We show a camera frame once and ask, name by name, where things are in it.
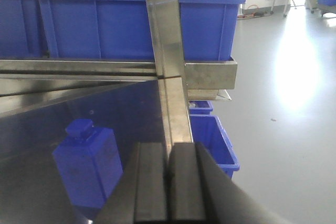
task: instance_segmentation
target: stainless steel frame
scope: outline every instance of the stainless steel frame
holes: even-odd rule
[[[233,89],[237,62],[186,62],[188,90]],[[155,63],[146,61],[0,60],[0,95],[101,86],[107,82],[156,80]]]
[[[167,157],[177,142],[192,142],[179,0],[146,0]]]

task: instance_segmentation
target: metal bar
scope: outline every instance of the metal bar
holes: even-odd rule
[[[205,223],[202,187],[193,143],[174,145],[169,163],[169,179],[172,221]]]
[[[166,139],[166,151],[170,153],[174,143],[191,142],[188,107],[184,100],[181,78],[159,80],[161,111]]]
[[[0,96],[21,95],[50,91],[67,91],[77,88],[89,88],[111,84],[129,84],[122,81],[79,81],[79,80],[33,80],[0,79]],[[230,101],[226,90],[188,90],[189,100]]]
[[[138,173],[134,223],[167,223],[165,153],[162,143],[141,143]]]
[[[188,89],[233,89],[237,62],[187,62]],[[153,62],[0,60],[3,79],[147,81],[156,79]]]
[[[156,76],[155,64],[150,61],[89,61],[89,60],[0,60],[0,72],[64,72],[75,74],[142,74]]]
[[[185,85],[179,0],[146,0],[159,78],[181,77]]]
[[[161,110],[169,157],[176,142],[192,142],[179,0],[146,0],[159,79]]]

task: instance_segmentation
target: gray floor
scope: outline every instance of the gray floor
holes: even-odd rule
[[[297,224],[336,223],[336,15],[304,7],[238,21],[232,102],[215,102],[234,182]]]

